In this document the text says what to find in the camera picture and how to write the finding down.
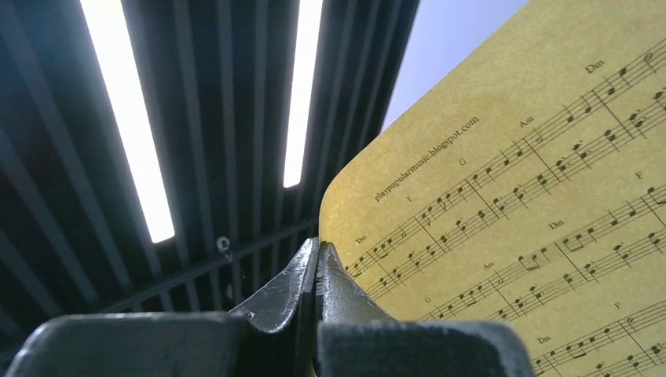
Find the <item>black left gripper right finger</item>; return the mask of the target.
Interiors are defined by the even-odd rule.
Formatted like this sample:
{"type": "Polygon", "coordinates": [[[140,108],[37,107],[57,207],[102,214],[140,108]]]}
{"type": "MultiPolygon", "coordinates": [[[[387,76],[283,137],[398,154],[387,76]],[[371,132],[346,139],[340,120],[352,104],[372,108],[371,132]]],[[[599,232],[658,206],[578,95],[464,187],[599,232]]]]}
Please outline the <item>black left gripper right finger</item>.
{"type": "Polygon", "coordinates": [[[401,321],[344,270],[333,243],[317,263],[318,376],[533,376],[525,344],[493,320],[401,321]]]}

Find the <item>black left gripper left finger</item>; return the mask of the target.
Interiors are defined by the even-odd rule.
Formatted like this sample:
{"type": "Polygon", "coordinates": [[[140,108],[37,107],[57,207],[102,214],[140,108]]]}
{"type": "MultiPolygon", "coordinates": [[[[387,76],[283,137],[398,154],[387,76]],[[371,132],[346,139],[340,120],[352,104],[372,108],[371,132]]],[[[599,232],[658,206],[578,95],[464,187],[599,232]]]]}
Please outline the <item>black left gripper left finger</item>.
{"type": "Polygon", "coordinates": [[[67,315],[39,326],[7,376],[311,376],[319,240],[227,312],[67,315]]]}

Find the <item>yellow sheet music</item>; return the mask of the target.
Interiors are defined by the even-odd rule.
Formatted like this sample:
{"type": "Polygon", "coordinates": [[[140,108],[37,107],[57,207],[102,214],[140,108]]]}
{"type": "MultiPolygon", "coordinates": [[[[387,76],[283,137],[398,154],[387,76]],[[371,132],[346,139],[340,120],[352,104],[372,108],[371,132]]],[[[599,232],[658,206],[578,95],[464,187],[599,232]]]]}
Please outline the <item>yellow sheet music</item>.
{"type": "Polygon", "coordinates": [[[344,166],[319,234],[399,320],[664,375],[664,2],[527,2],[344,166]]]}

